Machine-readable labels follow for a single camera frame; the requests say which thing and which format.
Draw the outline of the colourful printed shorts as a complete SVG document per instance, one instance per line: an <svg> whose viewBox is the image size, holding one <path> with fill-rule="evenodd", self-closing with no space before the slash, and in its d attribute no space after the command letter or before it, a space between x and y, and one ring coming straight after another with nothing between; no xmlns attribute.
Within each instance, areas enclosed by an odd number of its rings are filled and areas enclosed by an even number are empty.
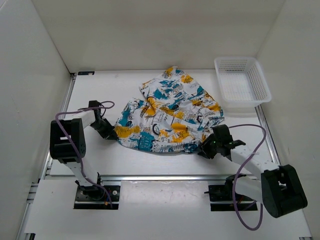
<svg viewBox="0 0 320 240"><path fill-rule="evenodd" d="M192 154L224 119L220 104L189 74L172 66L142 83L115 123L118 142L154 154Z"/></svg>

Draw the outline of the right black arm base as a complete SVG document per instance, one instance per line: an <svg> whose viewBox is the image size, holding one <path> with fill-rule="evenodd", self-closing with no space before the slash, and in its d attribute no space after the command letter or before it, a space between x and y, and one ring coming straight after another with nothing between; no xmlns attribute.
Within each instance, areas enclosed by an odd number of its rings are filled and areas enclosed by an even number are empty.
<svg viewBox="0 0 320 240"><path fill-rule="evenodd" d="M232 193L225 185L209 185L208 190L204 192L209 196L211 212L234 212ZM235 201L239 211L257 211L257 204L253 199L235 194Z"/></svg>

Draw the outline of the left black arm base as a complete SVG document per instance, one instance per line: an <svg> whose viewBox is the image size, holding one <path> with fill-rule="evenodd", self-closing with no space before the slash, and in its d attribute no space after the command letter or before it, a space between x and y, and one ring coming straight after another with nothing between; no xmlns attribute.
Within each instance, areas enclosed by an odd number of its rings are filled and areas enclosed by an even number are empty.
<svg viewBox="0 0 320 240"><path fill-rule="evenodd" d="M76 210L118 210L121 195L120 185L104 185L102 190L96 186L80 186L77 189L73 208Z"/></svg>

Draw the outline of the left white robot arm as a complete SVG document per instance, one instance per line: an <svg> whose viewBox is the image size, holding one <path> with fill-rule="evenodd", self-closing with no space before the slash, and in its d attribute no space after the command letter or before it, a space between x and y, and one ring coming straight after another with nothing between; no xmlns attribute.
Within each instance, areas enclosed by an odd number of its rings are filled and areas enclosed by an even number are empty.
<svg viewBox="0 0 320 240"><path fill-rule="evenodd" d="M115 127L105 118L106 110L114 106L113 101L91 100L88 107L57 113L50 123L50 156L72 171L78 187L93 200L100 200L108 193L100 174L85 160L85 128L92 128L102 139L117 141Z"/></svg>

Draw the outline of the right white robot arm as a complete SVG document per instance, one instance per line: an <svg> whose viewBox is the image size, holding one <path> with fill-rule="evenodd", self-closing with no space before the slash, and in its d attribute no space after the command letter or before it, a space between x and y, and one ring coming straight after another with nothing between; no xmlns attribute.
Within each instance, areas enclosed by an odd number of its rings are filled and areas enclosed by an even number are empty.
<svg viewBox="0 0 320 240"><path fill-rule="evenodd" d="M250 151L242 140L234 140L227 125L218 125L199 145L199 155L213 159L217 154L242 166L254 178L239 173L225 179L224 185L210 186L213 202L249 198L261 203L274 218L304 209L308 200L296 169L279 165Z"/></svg>

